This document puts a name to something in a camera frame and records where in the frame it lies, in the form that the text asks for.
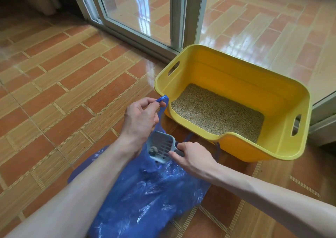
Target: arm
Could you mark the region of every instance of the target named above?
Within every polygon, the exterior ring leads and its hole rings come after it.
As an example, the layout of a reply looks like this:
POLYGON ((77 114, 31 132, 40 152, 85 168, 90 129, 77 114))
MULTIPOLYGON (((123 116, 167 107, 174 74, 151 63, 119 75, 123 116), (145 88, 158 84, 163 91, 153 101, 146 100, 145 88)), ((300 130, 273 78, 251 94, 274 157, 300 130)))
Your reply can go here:
POLYGON ((199 143, 179 143, 185 157, 169 154, 188 173, 223 187, 298 237, 336 237, 336 207, 218 164, 199 143))
POLYGON ((152 127, 159 121, 158 107, 159 103, 153 98, 131 104, 126 110, 119 138, 6 238, 85 237, 120 172, 140 152, 152 127))

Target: yellow litter box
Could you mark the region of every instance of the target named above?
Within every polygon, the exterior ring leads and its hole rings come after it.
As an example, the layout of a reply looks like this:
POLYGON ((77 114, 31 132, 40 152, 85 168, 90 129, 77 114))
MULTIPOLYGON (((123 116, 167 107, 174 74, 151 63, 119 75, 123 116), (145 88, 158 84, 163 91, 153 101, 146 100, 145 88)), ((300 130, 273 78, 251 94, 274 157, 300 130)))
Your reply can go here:
POLYGON ((154 87, 169 97, 169 117, 245 162, 294 160, 304 152, 312 108, 309 91, 296 80, 206 46, 190 45, 161 71, 154 87), (211 134, 178 115, 170 103, 190 83, 261 112, 265 119, 257 143, 233 132, 211 134), (292 135, 296 117, 300 125, 292 135))

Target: litter scoop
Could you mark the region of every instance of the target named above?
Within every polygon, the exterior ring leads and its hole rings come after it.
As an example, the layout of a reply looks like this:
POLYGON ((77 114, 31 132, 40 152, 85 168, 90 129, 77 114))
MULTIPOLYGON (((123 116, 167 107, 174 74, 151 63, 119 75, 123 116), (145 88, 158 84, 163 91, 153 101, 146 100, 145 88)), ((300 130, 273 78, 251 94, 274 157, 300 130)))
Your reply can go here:
POLYGON ((183 151, 180 151, 175 146, 176 140, 173 136, 154 131, 147 140, 147 149, 149 156, 155 161, 165 164, 170 157, 169 151, 175 151, 180 156, 184 157, 183 151))

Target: glass pane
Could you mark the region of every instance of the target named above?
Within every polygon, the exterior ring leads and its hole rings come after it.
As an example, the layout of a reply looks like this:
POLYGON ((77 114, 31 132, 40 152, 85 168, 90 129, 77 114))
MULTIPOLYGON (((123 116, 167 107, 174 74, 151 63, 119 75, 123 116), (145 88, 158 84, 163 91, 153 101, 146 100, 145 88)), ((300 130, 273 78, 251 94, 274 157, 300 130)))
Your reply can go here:
POLYGON ((170 0, 103 0, 109 18, 170 45, 170 0))
POLYGON ((334 0, 207 0, 200 44, 297 79, 313 102, 336 90, 334 0))

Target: forearm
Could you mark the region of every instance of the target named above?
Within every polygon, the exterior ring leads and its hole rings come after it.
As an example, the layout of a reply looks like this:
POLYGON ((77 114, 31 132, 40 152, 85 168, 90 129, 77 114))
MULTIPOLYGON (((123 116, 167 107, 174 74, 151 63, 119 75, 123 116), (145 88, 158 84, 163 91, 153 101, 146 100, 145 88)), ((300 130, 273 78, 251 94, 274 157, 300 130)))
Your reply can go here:
POLYGON ((216 164, 207 180, 236 194, 298 237, 336 237, 336 207, 216 164))
POLYGON ((128 151, 122 138, 116 140, 7 238, 84 237, 120 172, 128 163, 128 151))

